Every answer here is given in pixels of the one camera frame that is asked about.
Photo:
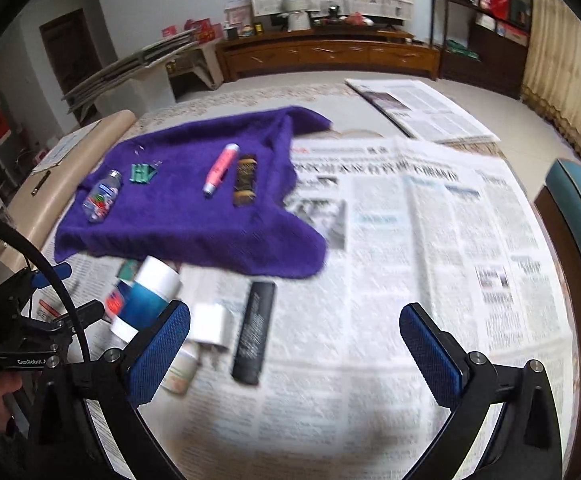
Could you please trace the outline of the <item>white usb plug light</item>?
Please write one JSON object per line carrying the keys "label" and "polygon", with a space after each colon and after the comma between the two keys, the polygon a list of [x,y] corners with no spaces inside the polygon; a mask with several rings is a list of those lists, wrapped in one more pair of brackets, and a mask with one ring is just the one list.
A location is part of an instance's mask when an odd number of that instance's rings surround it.
{"label": "white usb plug light", "polygon": [[188,340],[224,351],[231,346],[232,334],[233,314],[227,307],[210,302],[191,307]]}

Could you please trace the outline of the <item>clear candy bottle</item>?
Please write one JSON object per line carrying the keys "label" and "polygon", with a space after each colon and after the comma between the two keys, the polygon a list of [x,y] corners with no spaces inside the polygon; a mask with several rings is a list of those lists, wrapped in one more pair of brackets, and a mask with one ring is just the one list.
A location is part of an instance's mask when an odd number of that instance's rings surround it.
{"label": "clear candy bottle", "polygon": [[86,220],[90,223],[103,222],[114,206],[122,187],[122,174],[110,170],[105,178],[91,188],[82,203]]}

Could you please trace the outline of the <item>small white cream tube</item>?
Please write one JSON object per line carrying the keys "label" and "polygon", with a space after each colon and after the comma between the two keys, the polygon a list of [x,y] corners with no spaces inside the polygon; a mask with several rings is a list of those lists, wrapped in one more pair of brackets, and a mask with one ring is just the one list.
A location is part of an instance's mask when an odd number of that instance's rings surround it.
{"label": "small white cream tube", "polygon": [[161,387],[178,396],[185,396],[199,368],[199,360],[199,345],[185,341],[164,374]]}

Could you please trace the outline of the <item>white lace tablecloth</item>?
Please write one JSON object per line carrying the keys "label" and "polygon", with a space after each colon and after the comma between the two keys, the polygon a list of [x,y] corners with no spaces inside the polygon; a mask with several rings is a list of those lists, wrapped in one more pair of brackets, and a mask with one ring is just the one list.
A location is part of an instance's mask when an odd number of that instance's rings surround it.
{"label": "white lace tablecloth", "polygon": [[401,138],[402,130],[343,82],[291,84],[229,92],[210,92],[142,116],[124,134],[141,134],[211,118],[240,115],[286,106],[301,106],[329,118],[332,125],[315,139]]}

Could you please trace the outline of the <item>white side table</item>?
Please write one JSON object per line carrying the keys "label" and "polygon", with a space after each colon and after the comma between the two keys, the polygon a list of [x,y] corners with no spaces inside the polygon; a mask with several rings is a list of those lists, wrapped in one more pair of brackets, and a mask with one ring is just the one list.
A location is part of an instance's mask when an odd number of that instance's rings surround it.
{"label": "white side table", "polygon": [[186,74],[195,75],[209,90],[217,90],[224,83],[222,68],[217,57],[220,40],[198,44],[178,54],[167,63],[170,79]]}

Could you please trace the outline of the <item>green binder clip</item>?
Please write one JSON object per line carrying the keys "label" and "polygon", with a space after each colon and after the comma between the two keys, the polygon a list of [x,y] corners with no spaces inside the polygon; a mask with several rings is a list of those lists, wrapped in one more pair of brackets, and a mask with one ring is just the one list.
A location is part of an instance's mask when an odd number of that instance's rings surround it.
{"label": "green binder clip", "polygon": [[150,164],[132,164],[129,181],[133,184],[149,184],[156,176],[161,161],[151,162]]}

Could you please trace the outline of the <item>blue white cylindrical bottle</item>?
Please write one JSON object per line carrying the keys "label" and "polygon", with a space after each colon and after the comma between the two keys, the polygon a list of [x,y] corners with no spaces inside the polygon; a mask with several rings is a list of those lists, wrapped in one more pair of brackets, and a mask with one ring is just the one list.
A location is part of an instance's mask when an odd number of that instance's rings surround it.
{"label": "blue white cylindrical bottle", "polygon": [[179,272],[167,263],[148,256],[135,275],[128,299],[112,321],[112,333],[129,342],[140,330],[151,326],[176,298],[181,288]]}

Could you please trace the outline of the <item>wooden tv cabinet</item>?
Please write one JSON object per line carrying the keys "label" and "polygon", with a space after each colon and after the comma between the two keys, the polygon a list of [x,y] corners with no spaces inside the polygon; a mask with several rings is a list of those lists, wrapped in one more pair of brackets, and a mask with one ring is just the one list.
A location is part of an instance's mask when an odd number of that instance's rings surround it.
{"label": "wooden tv cabinet", "polygon": [[366,70],[436,79],[440,54],[409,32],[363,26],[315,27],[301,32],[264,32],[225,40],[216,48],[224,78],[312,70]]}

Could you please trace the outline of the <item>black gold lighter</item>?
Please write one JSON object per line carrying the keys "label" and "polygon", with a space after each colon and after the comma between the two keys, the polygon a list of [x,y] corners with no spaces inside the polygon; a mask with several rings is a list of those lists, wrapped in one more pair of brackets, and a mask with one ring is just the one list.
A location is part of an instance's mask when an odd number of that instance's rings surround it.
{"label": "black gold lighter", "polygon": [[258,160],[255,154],[240,156],[236,166],[233,206],[243,207],[255,202]]}

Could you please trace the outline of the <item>folded newspaper at right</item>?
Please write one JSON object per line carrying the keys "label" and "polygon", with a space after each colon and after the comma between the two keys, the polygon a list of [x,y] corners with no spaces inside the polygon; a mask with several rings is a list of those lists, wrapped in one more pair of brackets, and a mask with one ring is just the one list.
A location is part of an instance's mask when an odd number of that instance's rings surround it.
{"label": "folded newspaper at right", "polygon": [[445,145],[500,141],[464,108],[423,81],[346,79],[345,83],[410,138]]}

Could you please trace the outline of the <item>black pen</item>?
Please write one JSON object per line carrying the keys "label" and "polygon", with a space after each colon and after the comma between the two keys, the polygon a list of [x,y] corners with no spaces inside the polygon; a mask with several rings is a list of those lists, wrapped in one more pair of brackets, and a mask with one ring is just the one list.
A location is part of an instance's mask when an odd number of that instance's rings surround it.
{"label": "black pen", "polygon": [[42,188],[42,186],[44,185],[44,183],[48,180],[48,178],[51,175],[51,170],[46,170],[44,172],[44,175],[42,177],[40,177],[40,180],[38,181],[38,183],[36,184],[36,186],[32,189],[31,191],[31,196],[36,196],[36,194],[38,194],[40,192],[40,189]]}

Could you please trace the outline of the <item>purple towel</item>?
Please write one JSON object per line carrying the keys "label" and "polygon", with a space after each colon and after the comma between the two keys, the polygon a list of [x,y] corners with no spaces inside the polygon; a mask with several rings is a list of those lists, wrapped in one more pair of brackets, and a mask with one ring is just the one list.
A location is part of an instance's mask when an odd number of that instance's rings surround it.
{"label": "purple towel", "polygon": [[[284,209],[297,174],[291,161],[295,136],[330,128],[330,119],[306,107],[188,122],[115,145],[78,185],[59,222],[54,258],[78,252],[142,260],[153,256],[246,275],[310,278],[321,269],[327,242]],[[255,202],[233,206],[236,166],[213,196],[202,194],[207,174],[226,144],[258,160]],[[129,181],[132,164],[161,161],[149,184]],[[86,220],[82,203],[110,170],[122,187],[103,222]]]}

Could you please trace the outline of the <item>beige curtain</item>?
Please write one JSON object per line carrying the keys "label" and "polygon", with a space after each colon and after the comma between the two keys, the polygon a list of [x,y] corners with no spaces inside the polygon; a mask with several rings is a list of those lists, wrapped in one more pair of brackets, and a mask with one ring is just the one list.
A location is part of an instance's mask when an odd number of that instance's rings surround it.
{"label": "beige curtain", "polygon": [[581,158],[581,21],[564,0],[533,0],[522,100]]}

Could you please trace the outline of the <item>black rectangular tube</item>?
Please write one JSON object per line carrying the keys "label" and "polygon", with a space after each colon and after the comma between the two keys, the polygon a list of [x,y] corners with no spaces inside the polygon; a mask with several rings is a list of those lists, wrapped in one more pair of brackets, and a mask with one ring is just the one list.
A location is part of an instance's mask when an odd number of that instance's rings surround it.
{"label": "black rectangular tube", "polygon": [[274,282],[260,281],[250,285],[232,368],[232,377],[240,384],[259,384],[275,294]]}

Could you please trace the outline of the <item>newspaper on table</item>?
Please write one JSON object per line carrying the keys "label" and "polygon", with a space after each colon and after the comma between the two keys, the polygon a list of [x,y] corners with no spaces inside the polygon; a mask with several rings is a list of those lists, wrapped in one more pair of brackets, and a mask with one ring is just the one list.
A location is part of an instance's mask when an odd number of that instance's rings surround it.
{"label": "newspaper on table", "polygon": [[[185,396],[141,407],[187,479],[399,479],[448,416],[399,330],[420,304],[466,350],[538,360],[563,440],[574,411],[573,333],[559,271],[507,162],[428,142],[295,139],[285,210],[327,242],[310,278],[176,262],[183,301],[233,314],[231,346],[202,356]],[[104,294],[125,258],[78,252],[70,289]],[[252,282],[276,294],[257,386],[233,359]]]}

